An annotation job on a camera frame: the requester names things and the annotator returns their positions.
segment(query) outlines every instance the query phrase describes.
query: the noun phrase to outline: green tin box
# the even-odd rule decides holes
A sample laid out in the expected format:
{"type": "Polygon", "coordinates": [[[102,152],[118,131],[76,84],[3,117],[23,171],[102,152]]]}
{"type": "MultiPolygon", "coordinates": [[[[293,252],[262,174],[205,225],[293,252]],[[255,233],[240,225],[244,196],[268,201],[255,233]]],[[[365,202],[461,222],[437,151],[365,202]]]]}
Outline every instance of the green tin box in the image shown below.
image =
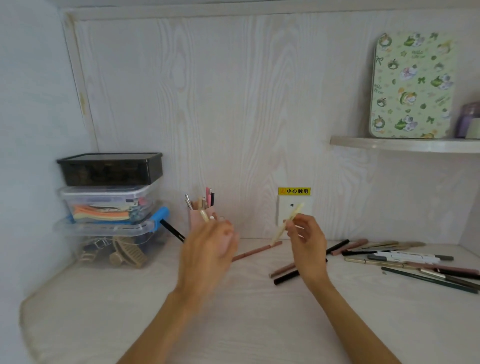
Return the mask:
{"type": "Polygon", "coordinates": [[[370,134],[445,137],[456,82],[456,41],[440,32],[384,33],[374,58],[370,134]]]}

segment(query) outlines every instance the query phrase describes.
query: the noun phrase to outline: stack of boxes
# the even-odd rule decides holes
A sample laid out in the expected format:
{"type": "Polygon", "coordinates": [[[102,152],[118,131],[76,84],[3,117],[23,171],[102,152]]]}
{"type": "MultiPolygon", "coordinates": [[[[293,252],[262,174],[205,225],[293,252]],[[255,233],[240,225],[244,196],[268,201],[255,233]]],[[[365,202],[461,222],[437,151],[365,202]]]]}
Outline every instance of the stack of boxes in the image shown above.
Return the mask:
{"type": "Polygon", "coordinates": [[[55,224],[81,237],[78,259],[141,268],[159,223],[169,215],[158,201],[161,153],[94,153],[59,159],[68,187],[60,190],[70,215],[55,224]]]}

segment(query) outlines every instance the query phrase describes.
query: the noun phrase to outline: white wooden desk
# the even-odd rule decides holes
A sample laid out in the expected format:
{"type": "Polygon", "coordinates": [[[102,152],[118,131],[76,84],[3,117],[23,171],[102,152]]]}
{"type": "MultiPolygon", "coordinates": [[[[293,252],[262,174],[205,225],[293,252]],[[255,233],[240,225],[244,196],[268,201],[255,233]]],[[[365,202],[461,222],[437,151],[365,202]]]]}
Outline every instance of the white wooden desk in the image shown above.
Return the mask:
{"type": "MultiPolygon", "coordinates": [[[[267,240],[242,240],[239,253],[267,240]]],[[[23,305],[24,337],[39,363],[114,363],[174,288],[180,242],[169,238],[144,269],[74,265],[23,305]]],[[[460,246],[416,251],[453,255],[480,268],[460,246]]],[[[480,363],[480,296],[382,274],[380,267],[328,257],[333,284],[404,364],[480,363]]],[[[300,277],[274,286],[268,273],[291,263],[290,243],[232,264],[169,363],[349,363],[333,328],[300,277]]]]}

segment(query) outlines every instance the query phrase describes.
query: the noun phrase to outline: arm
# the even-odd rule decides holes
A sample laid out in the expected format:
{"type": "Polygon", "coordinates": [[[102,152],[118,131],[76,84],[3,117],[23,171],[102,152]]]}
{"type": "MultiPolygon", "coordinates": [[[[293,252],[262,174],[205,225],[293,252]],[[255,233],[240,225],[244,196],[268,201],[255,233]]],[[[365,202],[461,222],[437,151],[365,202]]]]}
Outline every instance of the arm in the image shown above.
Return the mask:
{"type": "Polygon", "coordinates": [[[315,218],[298,214],[293,222],[287,221],[287,230],[300,276],[325,311],[352,363],[400,364],[330,282],[326,239],[315,218]]]}
{"type": "Polygon", "coordinates": [[[180,334],[230,267],[238,234],[230,223],[210,221],[193,231],[180,254],[177,286],[153,321],[117,364],[161,364],[180,334]],[[227,252],[219,251],[229,244],[227,252]]]}

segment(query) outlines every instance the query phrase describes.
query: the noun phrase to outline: black storage box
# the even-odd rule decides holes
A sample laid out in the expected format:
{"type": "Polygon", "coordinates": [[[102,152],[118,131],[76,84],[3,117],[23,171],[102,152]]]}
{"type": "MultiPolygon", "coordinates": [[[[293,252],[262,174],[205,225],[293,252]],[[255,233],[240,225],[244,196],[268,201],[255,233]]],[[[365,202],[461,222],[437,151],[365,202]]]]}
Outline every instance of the black storage box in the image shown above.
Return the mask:
{"type": "Polygon", "coordinates": [[[162,174],[162,153],[86,153],[57,159],[67,186],[152,184],[162,174]]]}

